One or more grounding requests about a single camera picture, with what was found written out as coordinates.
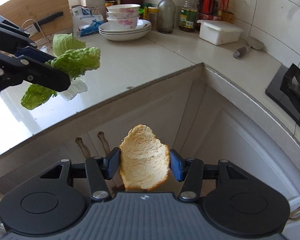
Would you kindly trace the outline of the napa cabbage leaf with stem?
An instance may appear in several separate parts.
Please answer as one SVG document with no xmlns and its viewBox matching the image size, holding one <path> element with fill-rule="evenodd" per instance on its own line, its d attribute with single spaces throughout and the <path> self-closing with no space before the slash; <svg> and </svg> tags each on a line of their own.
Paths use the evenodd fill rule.
<svg viewBox="0 0 300 240">
<path fill-rule="evenodd" d="M 89 70 L 99 68 L 100 57 L 101 50 L 96 47 L 70 49 L 46 64 L 75 79 Z M 32 84 L 21 98 L 20 104 L 28 110 L 33 110 L 56 95 L 55 90 Z"/>
</svg>

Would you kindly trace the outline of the floral bowl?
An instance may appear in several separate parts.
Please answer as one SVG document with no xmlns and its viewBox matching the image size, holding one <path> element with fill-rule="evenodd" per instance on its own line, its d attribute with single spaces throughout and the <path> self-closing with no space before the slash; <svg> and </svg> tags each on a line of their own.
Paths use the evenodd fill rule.
<svg viewBox="0 0 300 240">
<path fill-rule="evenodd" d="M 125 20 L 130 18 L 136 18 L 139 13 L 136 12 L 107 12 L 108 20 Z"/>
<path fill-rule="evenodd" d="M 133 13 L 133 12 L 138 12 L 140 9 L 139 4 L 119 4 L 119 5 L 111 5 L 106 7 L 108 12 L 128 12 L 128 13 Z"/>
<path fill-rule="evenodd" d="M 138 17 L 125 20 L 108 20 L 111 30 L 130 30 L 135 29 L 138 23 Z"/>
</svg>

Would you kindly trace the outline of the clear glass bottle red cap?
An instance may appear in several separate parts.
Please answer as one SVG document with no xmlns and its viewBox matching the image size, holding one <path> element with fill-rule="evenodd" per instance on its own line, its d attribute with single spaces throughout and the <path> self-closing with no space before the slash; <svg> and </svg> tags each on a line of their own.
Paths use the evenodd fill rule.
<svg viewBox="0 0 300 240">
<path fill-rule="evenodd" d="M 157 30 L 160 33 L 170 34 L 174 29 L 175 3 L 172 0 L 161 0 L 158 4 Z"/>
</svg>

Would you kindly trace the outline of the large cabbage leaf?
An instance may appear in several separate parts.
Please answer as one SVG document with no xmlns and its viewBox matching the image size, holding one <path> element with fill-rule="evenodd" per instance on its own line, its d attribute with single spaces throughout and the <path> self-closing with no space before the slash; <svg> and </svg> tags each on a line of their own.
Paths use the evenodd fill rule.
<svg viewBox="0 0 300 240">
<path fill-rule="evenodd" d="M 72 34 L 56 34 L 52 41 L 53 53 L 55 57 L 63 55 L 71 49 L 85 48 L 85 42 L 75 39 Z"/>
</svg>

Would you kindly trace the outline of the oil bottle green label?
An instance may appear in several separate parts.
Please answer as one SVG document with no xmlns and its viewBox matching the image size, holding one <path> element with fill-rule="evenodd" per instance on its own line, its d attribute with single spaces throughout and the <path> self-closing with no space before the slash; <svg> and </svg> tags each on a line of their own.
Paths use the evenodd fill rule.
<svg viewBox="0 0 300 240">
<path fill-rule="evenodd" d="M 185 0 L 179 16 L 179 29 L 192 33 L 196 27 L 199 0 Z"/>
</svg>

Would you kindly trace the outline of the stack of white plates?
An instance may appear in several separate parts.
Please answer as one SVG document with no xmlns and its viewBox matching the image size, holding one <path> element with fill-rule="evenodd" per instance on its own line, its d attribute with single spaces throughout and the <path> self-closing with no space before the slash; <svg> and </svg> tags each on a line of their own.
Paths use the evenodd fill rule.
<svg viewBox="0 0 300 240">
<path fill-rule="evenodd" d="M 99 26 L 99 33 L 110 41 L 132 41 L 144 37 L 152 28 L 151 22 L 147 20 L 138 20 L 133 29 L 114 30 L 110 24 L 104 23 Z"/>
</svg>

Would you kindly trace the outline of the red label sauce bottle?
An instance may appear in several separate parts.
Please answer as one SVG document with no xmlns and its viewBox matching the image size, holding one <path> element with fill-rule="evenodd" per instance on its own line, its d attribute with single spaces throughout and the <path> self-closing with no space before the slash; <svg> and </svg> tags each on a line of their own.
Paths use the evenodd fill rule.
<svg viewBox="0 0 300 240">
<path fill-rule="evenodd" d="M 199 20 L 218 20 L 218 0 L 199 0 Z"/>
</svg>

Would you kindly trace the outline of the middle floral bowl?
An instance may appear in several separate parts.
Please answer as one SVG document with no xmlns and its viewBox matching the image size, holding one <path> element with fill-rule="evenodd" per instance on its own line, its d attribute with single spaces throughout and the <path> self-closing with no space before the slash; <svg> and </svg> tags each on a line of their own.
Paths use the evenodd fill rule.
<svg viewBox="0 0 300 240">
<path fill-rule="evenodd" d="M 125 20 L 130 18 L 136 18 L 139 13 L 136 12 L 107 12 L 108 20 Z"/>
</svg>

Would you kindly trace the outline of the white plastic lidded box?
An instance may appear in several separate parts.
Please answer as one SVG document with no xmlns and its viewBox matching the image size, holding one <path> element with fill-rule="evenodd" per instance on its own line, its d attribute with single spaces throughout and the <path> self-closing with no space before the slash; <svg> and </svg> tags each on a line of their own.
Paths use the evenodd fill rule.
<svg viewBox="0 0 300 240">
<path fill-rule="evenodd" d="M 199 38 L 215 46 L 237 42 L 243 29 L 224 21 L 198 20 Z"/>
</svg>

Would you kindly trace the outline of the white blue salt bag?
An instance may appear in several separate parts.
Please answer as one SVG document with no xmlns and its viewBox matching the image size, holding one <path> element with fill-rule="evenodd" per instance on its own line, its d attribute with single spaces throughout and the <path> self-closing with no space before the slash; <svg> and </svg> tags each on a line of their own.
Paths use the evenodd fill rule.
<svg viewBox="0 0 300 240">
<path fill-rule="evenodd" d="M 83 37 L 98 33 L 98 28 L 104 23 L 103 15 L 98 7 L 84 7 L 73 5 L 71 7 L 73 35 Z"/>
</svg>

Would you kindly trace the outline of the top floral bowl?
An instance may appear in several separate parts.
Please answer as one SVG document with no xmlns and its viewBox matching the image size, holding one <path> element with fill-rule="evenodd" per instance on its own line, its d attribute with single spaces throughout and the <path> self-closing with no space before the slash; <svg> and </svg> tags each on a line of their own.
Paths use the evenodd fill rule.
<svg viewBox="0 0 300 240">
<path fill-rule="evenodd" d="M 133 12 L 138 12 L 140 9 L 139 4 L 119 4 L 119 5 L 111 5 L 106 7 L 108 12 L 128 12 L 128 13 L 133 13 Z"/>
</svg>

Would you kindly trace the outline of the black gas stove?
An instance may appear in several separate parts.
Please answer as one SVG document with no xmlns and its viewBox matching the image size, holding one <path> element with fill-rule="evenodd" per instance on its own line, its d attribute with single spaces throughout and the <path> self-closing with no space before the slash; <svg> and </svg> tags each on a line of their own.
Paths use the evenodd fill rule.
<svg viewBox="0 0 300 240">
<path fill-rule="evenodd" d="M 266 95 L 279 105 L 300 127 L 300 68 L 292 64 L 281 65 L 269 86 Z"/>
</svg>

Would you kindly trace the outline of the orange peel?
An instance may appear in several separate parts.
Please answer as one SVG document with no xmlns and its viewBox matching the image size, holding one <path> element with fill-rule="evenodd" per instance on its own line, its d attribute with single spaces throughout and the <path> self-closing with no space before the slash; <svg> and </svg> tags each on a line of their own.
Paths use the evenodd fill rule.
<svg viewBox="0 0 300 240">
<path fill-rule="evenodd" d="M 168 180 L 170 148 L 139 124 L 121 142 L 120 176 L 127 190 L 151 191 Z"/>
</svg>

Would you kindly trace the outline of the yellow cap oil bottle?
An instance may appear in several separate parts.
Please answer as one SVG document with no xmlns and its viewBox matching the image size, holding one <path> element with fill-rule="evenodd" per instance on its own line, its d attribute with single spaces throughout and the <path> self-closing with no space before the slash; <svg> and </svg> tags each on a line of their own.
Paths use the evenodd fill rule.
<svg viewBox="0 0 300 240">
<path fill-rule="evenodd" d="M 235 21 L 236 0 L 219 0 L 221 20 L 233 24 Z"/>
</svg>

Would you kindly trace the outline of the metal spatula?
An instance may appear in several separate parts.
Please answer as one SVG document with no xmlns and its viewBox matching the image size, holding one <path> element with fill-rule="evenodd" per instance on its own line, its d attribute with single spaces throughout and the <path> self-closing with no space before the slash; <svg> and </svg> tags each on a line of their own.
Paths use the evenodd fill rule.
<svg viewBox="0 0 300 240">
<path fill-rule="evenodd" d="M 241 48 L 238 48 L 236 51 L 233 52 L 232 56 L 235 59 L 241 59 L 244 57 L 251 49 L 254 50 L 262 50 L 264 47 L 264 43 L 259 41 L 258 39 L 248 36 L 247 38 L 247 45 Z"/>
</svg>

